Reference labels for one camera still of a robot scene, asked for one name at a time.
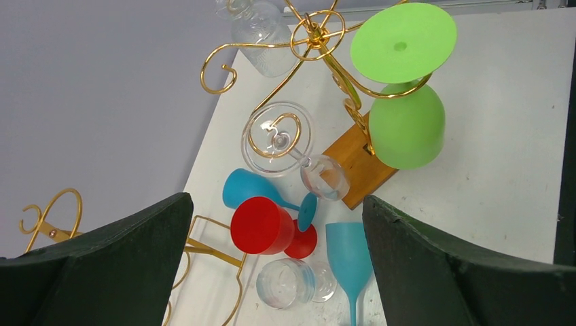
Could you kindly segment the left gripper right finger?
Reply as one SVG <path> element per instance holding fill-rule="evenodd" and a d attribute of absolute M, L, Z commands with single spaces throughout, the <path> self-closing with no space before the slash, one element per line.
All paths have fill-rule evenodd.
<path fill-rule="evenodd" d="M 389 325 L 574 325 L 575 268 L 478 246 L 364 198 L 363 227 Z"/>

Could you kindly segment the blue plastic goblet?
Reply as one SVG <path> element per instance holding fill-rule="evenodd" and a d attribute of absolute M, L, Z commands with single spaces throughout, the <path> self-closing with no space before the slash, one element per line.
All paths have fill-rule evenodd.
<path fill-rule="evenodd" d="M 357 324 L 357 300 L 372 273 L 372 261 L 361 222 L 325 225 L 329 266 L 347 295 L 350 323 Z"/>
<path fill-rule="evenodd" d="M 305 232 L 312 227 L 318 205 L 318 198 L 313 193 L 309 192 L 300 205 L 295 205 L 284 200 L 275 185 L 259 174 L 237 168 L 228 175 L 222 190 L 222 200 L 226 207 L 237 209 L 246 200 L 258 196 L 268 198 L 283 208 L 297 211 L 299 231 Z"/>

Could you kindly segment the small clear front wine glass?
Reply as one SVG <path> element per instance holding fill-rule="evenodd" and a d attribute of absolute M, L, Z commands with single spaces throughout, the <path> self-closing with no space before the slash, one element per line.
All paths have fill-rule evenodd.
<path fill-rule="evenodd" d="M 246 165 L 265 177 L 284 177 L 297 170 L 306 189 L 324 200 L 338 201 L 350 190 L 344 169 L 325 154 L 314 154 L 314 121 L 292 101 L 256 109 L 245 124 L 240 150 Z"/>

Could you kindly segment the green plastic goblet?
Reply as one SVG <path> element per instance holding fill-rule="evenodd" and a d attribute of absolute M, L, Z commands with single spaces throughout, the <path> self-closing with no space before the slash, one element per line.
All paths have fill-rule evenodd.
<path fill-rule="evenodd" d="M 442 150 L 445 109 L 425 77 L 448 60 L 456 40 L 451 15 L 419 2 L 382 10 L 355 33 L 354 67 L 385 85 L 370 109 L 368 131 L 377 158 L 391 168 L 420 168 Z"/>

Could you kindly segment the clear patterned wine glass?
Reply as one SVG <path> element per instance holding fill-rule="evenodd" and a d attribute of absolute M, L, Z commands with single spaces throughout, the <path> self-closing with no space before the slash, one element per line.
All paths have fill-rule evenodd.
<path fill-rule="evenodd" d="M 291 30 L 280 10 L 269 1 L 216 1 L 217 15 L 231 20 L 234 43 L 287 43 Z M 277 77 L 289 72 L 297 62 L 286 48 L 241 48 L 256 70 L 265 77 Z"/>

